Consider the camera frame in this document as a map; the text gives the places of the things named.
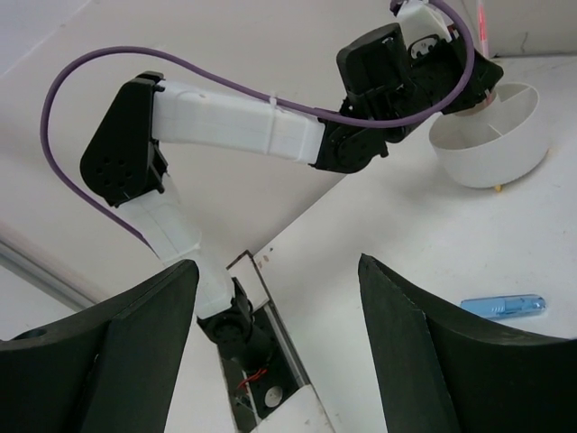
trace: robotic arm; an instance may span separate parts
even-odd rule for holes
[[[467,56],[463,37],[420,1],[398,5],[395,12],[398,23],[369,32],[338,53],[346,89],[341,116],[415,115],[444,99],[461,79]],[[443,114],[482,103],[502,75],[501,67],[475,51],[467,86]],[[160,142],[214,145],[354,173],[373,157],[388,156],[387,142],[401,142],[419,125],[372,129],[327,121],[282,108],[274,96],[266,103],[223,95],[145,72],[120,89],[80,170],[86,185],[117,208],[165,265],[182,259],[197,263],[200,326],[222,356],[254,371],[267,362],[270,339],[252,325],[252,306],[242,287],[201,247],[200,229],[180,207]]]

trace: red wire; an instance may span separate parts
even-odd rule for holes
[[[242,382],[240,382],[238,384],[238,386],[236,387],[237,390],[240,390],[241,388],[245,388],[246,385],[249,382],[256,382],[258,381],[263,375],[265,375],[268,372],[268,370],[266,368],[260,368],[258,372],[256,372],[255,374],[253,374],[252,376],[247,377],[246,379],[244,379]]]

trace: white bowl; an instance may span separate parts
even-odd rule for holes
[[[497,86],[492,103],[481,111],[439,117],[429,140],[456,182],[471,188],[504,185],[529,173],[551,145],[550,134],[536,122],[538,107],[535,88]]]

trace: screw hole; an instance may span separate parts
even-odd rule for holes
[[[279,386],[273,386],[270,388],[264,396],[264,404],[268,408],[276,408],[282,402],[282,388]]]
[[[46,334],[46,329],[31,329],[26,331],[19,336],[15,337],[14,340],[26,340],[28,338],[36,338],[38,336],[44,336]]]

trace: white table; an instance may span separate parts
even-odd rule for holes
[[[522,180],[454,184],[428,144],[431,124],[348,176],[256,256],[337,432],[384,431],[357,277],[361,253],[453,303],[538,293],[549,310],[507,324],[577,336],[577,59],[509,60],[507,81],[541,94],[554,147]]]

